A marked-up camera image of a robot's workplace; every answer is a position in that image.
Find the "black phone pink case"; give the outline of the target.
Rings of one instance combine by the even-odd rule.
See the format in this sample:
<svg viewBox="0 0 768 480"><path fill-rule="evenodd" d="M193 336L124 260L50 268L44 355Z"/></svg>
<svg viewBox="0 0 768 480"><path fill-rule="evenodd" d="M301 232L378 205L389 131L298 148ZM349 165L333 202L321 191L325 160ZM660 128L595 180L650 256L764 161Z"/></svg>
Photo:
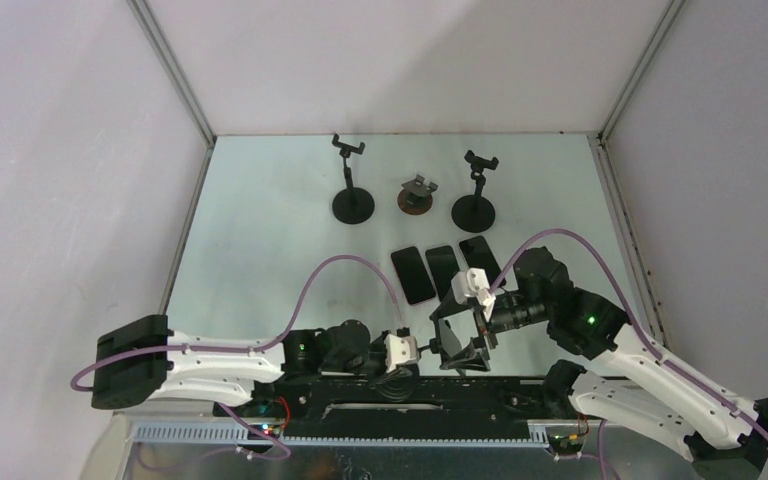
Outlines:
<svg viewBox="0 0 768 480"><path fill-rule="evenodd" d="M390 254L390 259L409 305L418 305L436 296L434 285L417 247L396 250Z"/></svg>

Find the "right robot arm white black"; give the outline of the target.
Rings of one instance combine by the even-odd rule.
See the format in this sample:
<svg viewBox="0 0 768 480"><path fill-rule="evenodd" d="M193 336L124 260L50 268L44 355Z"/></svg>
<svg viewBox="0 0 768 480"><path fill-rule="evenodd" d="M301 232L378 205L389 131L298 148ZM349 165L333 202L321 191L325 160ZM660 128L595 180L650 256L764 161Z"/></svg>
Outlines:
<svg viewBox="0 0 768 480"><path fill-rule="evenodd" d="M494 294L486 273L454 276L431 314L431 349L445 370L487 371L499 334L544 324L566 357L542 383L556 418L573 412L619 424L673 450L704 479L756 479L768 460L768 398L711 381L606 298L577 287L544 247L514 262L517 288Z"/></svg>

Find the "small teal phone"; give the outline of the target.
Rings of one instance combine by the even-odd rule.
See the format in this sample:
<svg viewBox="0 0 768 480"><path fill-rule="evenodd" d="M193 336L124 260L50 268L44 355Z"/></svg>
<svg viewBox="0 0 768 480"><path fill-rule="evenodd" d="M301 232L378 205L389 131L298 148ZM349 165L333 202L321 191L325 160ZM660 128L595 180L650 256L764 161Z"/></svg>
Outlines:
<svg viewBox="0 0 768 480"><path fill-rule="evenodd" d="M425 251L425 259L437 298L443 301L451 289L451 281L460 271L460 265L451 245L432 247Z"/></svg>

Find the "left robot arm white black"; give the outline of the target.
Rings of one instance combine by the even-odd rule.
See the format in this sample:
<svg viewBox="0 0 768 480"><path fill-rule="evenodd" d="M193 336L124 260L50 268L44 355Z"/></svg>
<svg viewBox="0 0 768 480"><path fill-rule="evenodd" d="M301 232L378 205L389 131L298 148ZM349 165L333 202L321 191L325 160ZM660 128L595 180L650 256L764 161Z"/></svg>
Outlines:
<svg viewBox="0 0 768 480"><path fill-rule="evenodd" d="M420 356L409 330L374 337L358 320L291 330L279 340L223 340L175 331L166 316L149 315L98 338L88 390L97 410L183 399L241 406L259 417L275 406L273 383L348 374L390 385L417 373Z"/></svg>

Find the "black smartphone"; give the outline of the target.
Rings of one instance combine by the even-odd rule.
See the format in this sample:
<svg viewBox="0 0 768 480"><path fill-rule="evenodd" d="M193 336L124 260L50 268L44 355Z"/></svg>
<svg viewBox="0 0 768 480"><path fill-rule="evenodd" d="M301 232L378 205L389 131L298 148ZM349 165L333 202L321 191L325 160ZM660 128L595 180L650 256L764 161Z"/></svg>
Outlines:
<svg viewBox="0 0 768 480"><path fill-rule="evenodd" d="M499 287L503 288L507 281L501 277L501 267L483 235L470 237L458 243L459 250L469 268L483 269L488 282L493 284L501 278Z"/></svg>

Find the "black round-base phone stand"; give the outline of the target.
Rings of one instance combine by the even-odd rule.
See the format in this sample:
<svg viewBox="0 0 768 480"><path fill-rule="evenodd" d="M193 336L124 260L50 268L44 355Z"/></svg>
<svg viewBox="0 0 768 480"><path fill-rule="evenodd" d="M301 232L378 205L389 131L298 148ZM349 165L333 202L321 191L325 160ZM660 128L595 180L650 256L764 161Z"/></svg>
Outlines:
<svg viewBox="0 0 768 480"><path fill-rule="evenodd" d="M496 211L490 200L483 195L486 184L486 170L494 171L498 168L499 159L490 159L476 155L468 150L464 155L465 161L470 165L470 178L474 181L475 188L471 194L460 197L452 206L451 219L461 230L469 233L482 233L487 231L495 222Z"/></svg>

